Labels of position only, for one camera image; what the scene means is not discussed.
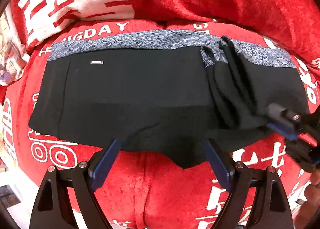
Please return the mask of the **black pants patterned grey waistband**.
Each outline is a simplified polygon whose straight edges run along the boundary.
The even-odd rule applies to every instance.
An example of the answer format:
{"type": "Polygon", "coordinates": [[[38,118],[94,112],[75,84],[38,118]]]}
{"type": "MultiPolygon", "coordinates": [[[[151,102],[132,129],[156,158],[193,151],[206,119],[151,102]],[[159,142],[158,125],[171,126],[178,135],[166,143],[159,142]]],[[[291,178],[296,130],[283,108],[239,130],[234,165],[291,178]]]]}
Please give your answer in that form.
{"type": "Polygon", "coordinates": [[[271,134],[267,109],[308,113],[285,50],[184,30],[126,33],[53,46],[29,127],[73,143],[159,152],[183,169],[271,134]]]}

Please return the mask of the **floral pink pillow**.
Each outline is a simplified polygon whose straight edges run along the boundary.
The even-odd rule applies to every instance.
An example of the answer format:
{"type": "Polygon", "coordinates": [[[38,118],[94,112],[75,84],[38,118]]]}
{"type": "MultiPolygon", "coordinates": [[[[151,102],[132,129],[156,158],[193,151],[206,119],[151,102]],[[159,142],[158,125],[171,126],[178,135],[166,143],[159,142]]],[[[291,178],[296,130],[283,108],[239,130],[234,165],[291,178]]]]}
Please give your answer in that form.
{"type": "Polygon", "coordinates": [[[19,80],[30,60],[25,45],[20,41],[12,16],[11,6],[7,5],[1,15],[1,86],[8,86],[19,80]]]}

